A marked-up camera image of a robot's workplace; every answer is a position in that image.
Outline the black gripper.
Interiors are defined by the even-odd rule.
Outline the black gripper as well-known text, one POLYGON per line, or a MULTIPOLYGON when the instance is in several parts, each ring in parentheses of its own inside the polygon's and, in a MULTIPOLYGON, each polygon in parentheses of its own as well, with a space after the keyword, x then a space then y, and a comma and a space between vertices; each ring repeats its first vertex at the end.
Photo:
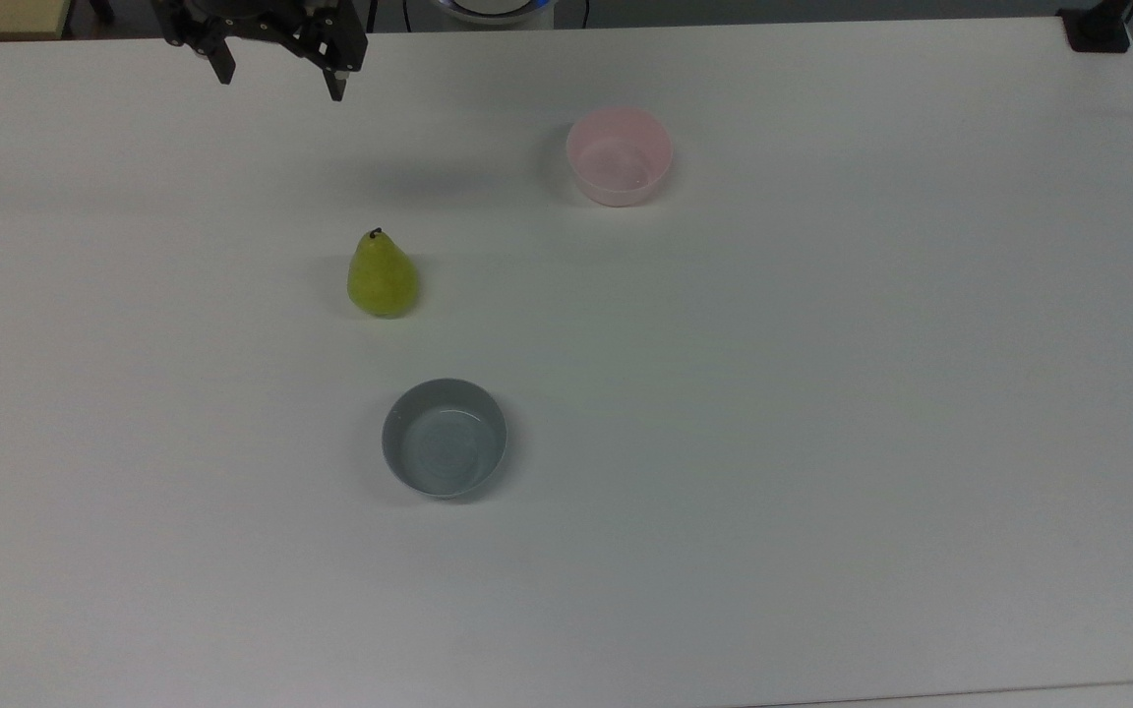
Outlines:
POLYGON ((189 46, 208 60, 222 85, 232 84, 235 58, 225 37, 309 50, 327 82, 329 99, 341 102, 351 72, 359 72, 369 48, 351 1, 153 1, 167 43, 189 46))

